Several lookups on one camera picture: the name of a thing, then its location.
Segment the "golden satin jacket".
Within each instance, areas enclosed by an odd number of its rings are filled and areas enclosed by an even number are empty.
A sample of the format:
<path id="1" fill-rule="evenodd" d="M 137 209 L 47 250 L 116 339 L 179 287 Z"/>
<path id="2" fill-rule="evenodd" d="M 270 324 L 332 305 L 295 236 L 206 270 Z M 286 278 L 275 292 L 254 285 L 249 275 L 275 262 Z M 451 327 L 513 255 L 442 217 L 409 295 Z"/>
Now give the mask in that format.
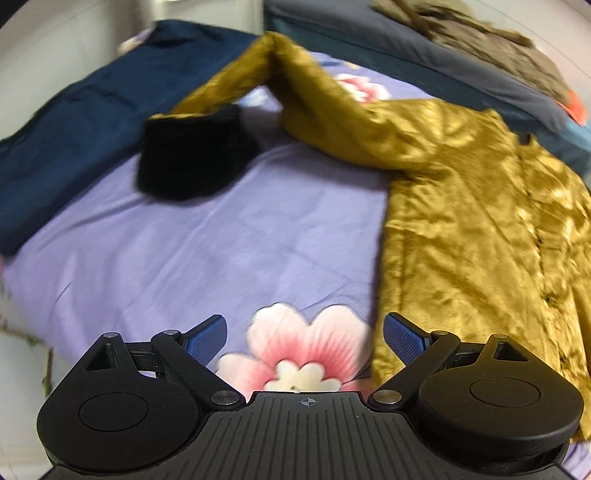
<path id="1" fill-rule="evenodd" d="M 590 194 L 492 111 L 438 99 L 356 100 L 311 53 L 259 37 L 177 103 L 203 116 L 266 86 L 280 125 L 336 159 L 392 175 L 379 311 L 468 341 L 507 332 L 590 393 Z"/>

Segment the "black fuzzy garment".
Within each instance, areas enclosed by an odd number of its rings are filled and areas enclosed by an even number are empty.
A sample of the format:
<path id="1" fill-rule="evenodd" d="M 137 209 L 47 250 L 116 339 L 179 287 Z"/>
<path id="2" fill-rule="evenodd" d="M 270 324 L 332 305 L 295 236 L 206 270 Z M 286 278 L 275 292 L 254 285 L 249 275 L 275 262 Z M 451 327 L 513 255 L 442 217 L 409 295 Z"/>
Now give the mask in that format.
<path id="1" fill-rule="evenodd" d="M 238 105 L 205 115 L 153 116 L 143 126 L 136 187 L 165 201 L 209 197 L 238 179 L 259 153 Z"/>

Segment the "purple floral bed sheet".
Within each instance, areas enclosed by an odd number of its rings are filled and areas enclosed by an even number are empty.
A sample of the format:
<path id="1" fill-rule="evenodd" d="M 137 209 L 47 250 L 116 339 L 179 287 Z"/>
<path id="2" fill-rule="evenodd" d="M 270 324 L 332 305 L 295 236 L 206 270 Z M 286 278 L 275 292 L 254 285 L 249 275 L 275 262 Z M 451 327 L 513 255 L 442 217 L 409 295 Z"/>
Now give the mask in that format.
<path id="1" fill-rule="evenodd" d="M 438 331 L 379 311 L 392 175 L 287 134 L 266 86 L 230 104 L 260 153 L 228 187 L 160 200 L 127 156 L 8 261 L 17 304 L 74 360 L 37 417 L 49 477 L 567 478 L 590 393 L 507 332 L 440 330 L 461 340 L 447 363 L 403 409 L 370 407 L 404 368 L 386 316 Z M 200 407 L 150 344 L 213 315 L 228 339 L 207 368 L 235 410 Z"/>

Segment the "dark navy blanket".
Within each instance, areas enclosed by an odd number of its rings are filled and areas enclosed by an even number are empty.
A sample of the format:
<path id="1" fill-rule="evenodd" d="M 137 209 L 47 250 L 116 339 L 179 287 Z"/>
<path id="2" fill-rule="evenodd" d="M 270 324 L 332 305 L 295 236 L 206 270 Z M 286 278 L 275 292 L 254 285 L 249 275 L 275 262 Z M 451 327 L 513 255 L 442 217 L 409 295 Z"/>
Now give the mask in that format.
<path id="1" fill-rule="evenodd" d="M 256 35 L 160 21 L 129 53 L 56 94 L 1 142 L 1 254 L 136 152 L 144 122 L 235 61 Z"/>

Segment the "orange cloth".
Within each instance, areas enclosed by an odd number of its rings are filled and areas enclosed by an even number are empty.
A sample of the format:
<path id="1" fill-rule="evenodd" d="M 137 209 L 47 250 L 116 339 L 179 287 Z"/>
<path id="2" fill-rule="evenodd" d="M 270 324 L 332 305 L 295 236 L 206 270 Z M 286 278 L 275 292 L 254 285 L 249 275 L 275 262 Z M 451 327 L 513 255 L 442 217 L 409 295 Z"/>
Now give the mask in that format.
<path id="1" fill-rule="evenodd" d="M 582 127 L 587 125 L 589 113 L 583 101 L 573 90 L 568 91 L 566 102 L 558 102 L 558 105 L 577 125 Z"/>

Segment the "grey bed sheet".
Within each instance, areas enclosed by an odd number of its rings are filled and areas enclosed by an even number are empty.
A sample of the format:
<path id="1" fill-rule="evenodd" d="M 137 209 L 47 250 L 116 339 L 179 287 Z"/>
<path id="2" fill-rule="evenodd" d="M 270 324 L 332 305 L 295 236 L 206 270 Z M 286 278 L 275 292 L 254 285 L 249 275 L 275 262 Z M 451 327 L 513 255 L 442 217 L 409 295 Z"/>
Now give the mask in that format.
<path id="1" fill-rule="evenodd" d="M 583 177 L 590 129 L 550 97 L 509 75 L 436 45 L 370 8 L 367 1 L 266 1 L 263 24 L 301 46 L 411 83 L 474 110 L 494 109 L 517 133 L 531 133 Z"/>

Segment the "olive brown jacket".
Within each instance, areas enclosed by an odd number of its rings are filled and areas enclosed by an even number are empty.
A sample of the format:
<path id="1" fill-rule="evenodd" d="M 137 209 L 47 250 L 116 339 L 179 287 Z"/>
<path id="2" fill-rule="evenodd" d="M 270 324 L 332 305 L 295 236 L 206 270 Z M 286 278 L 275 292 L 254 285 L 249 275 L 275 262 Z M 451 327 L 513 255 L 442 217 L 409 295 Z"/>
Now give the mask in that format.
<path id="1" fill-rule="evenodd" d="M 565 106 L 571 89 L 533 40 L 475 18 L 462 1 L 375 1 L 370 8 L 430 41 L 501 70 Z"/>

